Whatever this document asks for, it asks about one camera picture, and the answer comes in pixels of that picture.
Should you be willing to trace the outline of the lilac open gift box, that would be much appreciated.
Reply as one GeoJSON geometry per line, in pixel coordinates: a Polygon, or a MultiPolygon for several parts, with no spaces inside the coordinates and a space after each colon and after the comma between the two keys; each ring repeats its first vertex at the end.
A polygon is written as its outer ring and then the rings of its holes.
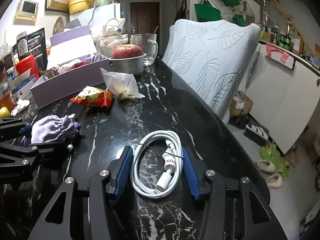
{"type": "Polygon", "coordinates": [[[56,34],[50,41],[47,69],[31,88],[39,109],[86,86],[103,83],[100,68],[111,69],[108,57],[97,52],[87,25],[56,34]],[[73,64],[82,61],[88,64],[68,71],[73,64]]]}

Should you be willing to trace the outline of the yellow green pear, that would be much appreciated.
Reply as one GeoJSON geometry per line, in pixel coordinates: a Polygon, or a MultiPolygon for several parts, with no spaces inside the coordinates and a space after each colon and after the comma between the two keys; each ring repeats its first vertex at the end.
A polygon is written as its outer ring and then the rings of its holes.
{"type": "Polygon", "coordinates": [[[0,108],[0,118],[9,118],[10,112],[7,107],[0,108]]]}

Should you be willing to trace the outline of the red plastic container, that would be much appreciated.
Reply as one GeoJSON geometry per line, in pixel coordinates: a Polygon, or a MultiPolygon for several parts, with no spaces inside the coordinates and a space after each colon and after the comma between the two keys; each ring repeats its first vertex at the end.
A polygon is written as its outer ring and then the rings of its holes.
{"type": "Polygon", "coordinates": [[[33,55],[29,55],[23,59],[21,59],[16,64],[16,69],[19,75],[22,75],[24,72],[30,69],[30,74],[35,75],[36,79],[40,78],[39,71],[37,68],[37,63],[35,57],[33,55]]]}

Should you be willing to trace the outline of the light blue leaf cushion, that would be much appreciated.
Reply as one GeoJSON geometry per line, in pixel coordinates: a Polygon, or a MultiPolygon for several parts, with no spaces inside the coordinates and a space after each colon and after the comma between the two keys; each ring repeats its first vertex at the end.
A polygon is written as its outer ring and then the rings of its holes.
{"type": "Polygon", "coordinates": [[[163,62],[223,119],[257,48],[261,28],[218,20],[178,20],[163,62]]]}

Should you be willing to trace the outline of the yellow pot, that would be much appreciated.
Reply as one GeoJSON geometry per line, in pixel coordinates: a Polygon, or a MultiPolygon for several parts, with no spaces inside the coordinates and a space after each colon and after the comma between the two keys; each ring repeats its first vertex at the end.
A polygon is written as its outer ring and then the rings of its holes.
{"type": "Polygon", "coordinates": [[[69,14],[74,15],[91,7],[91,0],[68,0],[69,14]]]}

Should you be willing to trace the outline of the red fuzzy knitted item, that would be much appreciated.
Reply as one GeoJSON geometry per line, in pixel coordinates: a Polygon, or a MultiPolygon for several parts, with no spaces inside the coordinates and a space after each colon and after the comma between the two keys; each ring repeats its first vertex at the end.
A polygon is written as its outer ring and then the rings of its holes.
{"type": "Polygon", "coordinates": [[[73,69],[76,69],[76,68],[78,68],[78,67],[85,66],[85,65],[87,65],[87,64],[88,64],[87,61],[82,61],[82,62],[79,62],[79,63],[75,63],[75,64],[73,64],[73,65],[68,69],[68,71],[73,70],[73,69]]]}

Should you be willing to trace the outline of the red foil snack packet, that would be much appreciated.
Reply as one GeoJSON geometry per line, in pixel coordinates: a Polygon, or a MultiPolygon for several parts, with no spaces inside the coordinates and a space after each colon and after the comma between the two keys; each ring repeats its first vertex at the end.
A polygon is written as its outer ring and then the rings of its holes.
{"type": "Polygon", "coordinates": [[[110,107],[114,94],[111,91],[86,86],[71,102],[86,107],[110,107]]]}

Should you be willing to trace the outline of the dark lidded jar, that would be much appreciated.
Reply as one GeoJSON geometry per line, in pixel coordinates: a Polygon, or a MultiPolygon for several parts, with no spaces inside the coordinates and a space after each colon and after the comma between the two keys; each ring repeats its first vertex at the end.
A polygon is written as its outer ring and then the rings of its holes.
{"type": "Polygon", "coordinates": [[[23,58],[29,55],[28,50],[28,34],[26,31],[20,33],[16,37],[16,46],[18,52],[18,59],[22,60],[23,58]]]}

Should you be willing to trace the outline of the white refrigerator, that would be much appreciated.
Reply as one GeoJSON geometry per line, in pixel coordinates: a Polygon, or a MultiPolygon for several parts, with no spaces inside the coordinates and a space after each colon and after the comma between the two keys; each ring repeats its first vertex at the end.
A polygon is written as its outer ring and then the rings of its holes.
{"type": "Polygon", "coordinates": [[[103,26],[112,19],[120,19],[120,3],[112,3],[78,12],[69,16],[69,21],[78,19],[81,26],[89,25],[93,38],[101,37],[103,26]]]}

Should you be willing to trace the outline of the purple satin drawstring pouch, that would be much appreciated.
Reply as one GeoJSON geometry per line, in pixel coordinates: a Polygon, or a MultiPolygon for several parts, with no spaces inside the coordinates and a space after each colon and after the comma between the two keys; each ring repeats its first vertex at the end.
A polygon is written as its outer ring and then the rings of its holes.
{"type": "Polygon", "coordinates": [[[64,142],[75,137],[81,129],[81,123],[75,120],[75,114],[59,117],[48,115],[33,124],[31,143],[64,142]]]}

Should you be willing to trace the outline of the crumpled white tissue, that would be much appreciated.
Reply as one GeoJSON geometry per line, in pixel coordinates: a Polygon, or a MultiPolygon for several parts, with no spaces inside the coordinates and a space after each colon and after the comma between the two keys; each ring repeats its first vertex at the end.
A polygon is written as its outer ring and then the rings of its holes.
{"type": "Polygon", "coordinates": [[[18,113],[20,113],[21,111],[26,109],[29,105],[30,105],[29,100],[18,99],[16,106],[14,107],[14,109],[10,113],[10,116],[15,117],[18,113]]]}

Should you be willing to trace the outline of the clear zip bag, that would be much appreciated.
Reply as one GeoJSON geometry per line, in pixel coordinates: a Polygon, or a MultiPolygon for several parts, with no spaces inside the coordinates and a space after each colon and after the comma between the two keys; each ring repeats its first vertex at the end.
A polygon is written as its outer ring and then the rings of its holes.
{"type": "Polygon", "coordinates": [[[100,68],[104,83],[120,100],[142,99],[145,96],[138,90],[137,81],[133,74],[108,72],[100,68]]]}

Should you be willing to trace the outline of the green tote bag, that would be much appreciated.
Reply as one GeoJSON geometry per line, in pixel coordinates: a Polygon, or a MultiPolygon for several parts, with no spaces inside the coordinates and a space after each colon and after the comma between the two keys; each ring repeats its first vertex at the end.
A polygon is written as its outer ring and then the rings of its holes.
{"type": "Polygon", "coordinates": [[[198,4],[194,4],[198,22],[210,22],[222,20],[220,10],[211,6],[208,0],[200,0],[198,4]]]}

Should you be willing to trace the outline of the red apple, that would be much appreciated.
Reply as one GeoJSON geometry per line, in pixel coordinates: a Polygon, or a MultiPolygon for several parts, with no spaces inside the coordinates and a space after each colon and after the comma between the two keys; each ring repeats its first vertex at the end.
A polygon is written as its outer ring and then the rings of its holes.
{"type": "Polygon", "coordinates": [[[125,44],[117,46],[114,49],[112,59],[129,59],[143,55],[143,50],[139,46],[134,44],[125,44]]]}

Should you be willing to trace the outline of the woven round mat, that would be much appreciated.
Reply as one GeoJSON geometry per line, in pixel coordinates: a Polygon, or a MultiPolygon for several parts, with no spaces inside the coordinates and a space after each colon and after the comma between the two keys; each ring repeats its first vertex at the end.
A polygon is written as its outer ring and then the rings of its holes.
{"type": "Polygon", "coordinates": [[[63,32],[64,30],[64,21],[61,16],[59,16],[53,26],[53,36],[63,32]]]}

